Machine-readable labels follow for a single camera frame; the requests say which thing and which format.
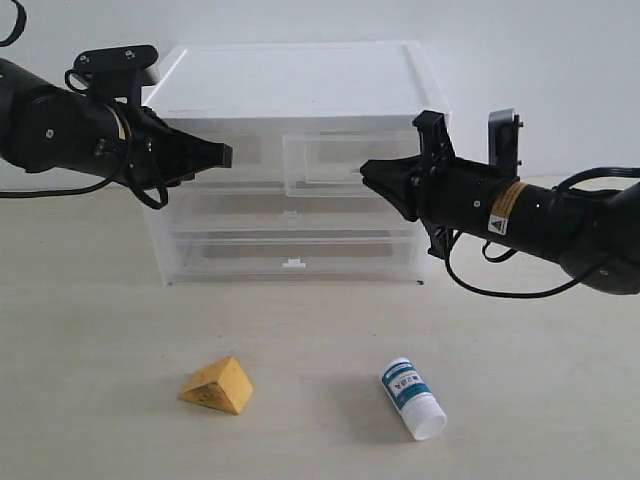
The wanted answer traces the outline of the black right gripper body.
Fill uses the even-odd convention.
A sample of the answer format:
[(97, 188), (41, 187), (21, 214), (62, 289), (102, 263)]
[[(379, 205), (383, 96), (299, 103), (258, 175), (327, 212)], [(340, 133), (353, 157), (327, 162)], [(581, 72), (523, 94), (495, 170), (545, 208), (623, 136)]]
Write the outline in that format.
[(428, 253), (443, 258), (455, 230), (482, 239), (490, 236), (489, 210), (500, 186), (500, 171), (458, 157), (442, 113), (425, 110), (413, 125), (421, 148), (413, 184), (418, 216), (430, 238)]

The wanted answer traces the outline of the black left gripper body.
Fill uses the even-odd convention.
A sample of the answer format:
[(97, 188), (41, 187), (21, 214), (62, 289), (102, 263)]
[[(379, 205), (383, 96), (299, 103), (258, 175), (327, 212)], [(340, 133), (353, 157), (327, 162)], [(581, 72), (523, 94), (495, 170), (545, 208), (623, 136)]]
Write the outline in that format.
[(118, 127), (117, 139), (101, 139), (97, 158), (108, 161), (106, 185), (115, 183), (132, 193), (167, 193), (173, 167), (173, 133), (147, 106), (108, 102)]

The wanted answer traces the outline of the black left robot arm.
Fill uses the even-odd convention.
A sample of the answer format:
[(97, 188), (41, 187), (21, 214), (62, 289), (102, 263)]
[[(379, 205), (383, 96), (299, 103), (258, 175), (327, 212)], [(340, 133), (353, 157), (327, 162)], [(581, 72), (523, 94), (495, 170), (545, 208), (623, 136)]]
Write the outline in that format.
[(212, 168), (228, 168), (233, 150), (170, 127), (141, 103), (151, 64), (77, 62), (85, 85), (57, 87), (1, 62), (1, 157), (29, 174), (64, 169), (109, 179), (133, 191), (174, 187)]

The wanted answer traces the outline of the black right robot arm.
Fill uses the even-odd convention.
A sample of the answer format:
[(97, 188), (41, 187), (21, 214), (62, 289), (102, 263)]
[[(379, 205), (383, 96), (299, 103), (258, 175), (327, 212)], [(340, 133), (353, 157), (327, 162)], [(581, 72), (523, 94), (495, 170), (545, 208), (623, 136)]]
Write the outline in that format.
[(488, 161), (459, 157), (445, 117), (425, 110), (413, 121), (417, 155), (369, 160), (363, 184), (387, 200), (409, 222), (420, 222), (429, 254), (453, 270), (451, 255), (468, 234), (486, 245), (502, 245), (501, 263), (517, 253), (559, 266), (570, 281), (535, 293), (541, 299), (578, 284), (612, 295), (639, 292), (639, 186), (587, 191), (580, 183), (601, 178), (638, 181), (628, 167), (598, 167), (574, 174), (552, 189), (528, 184), (518, 175), (519, 131), (512, 109), (488, 118)]

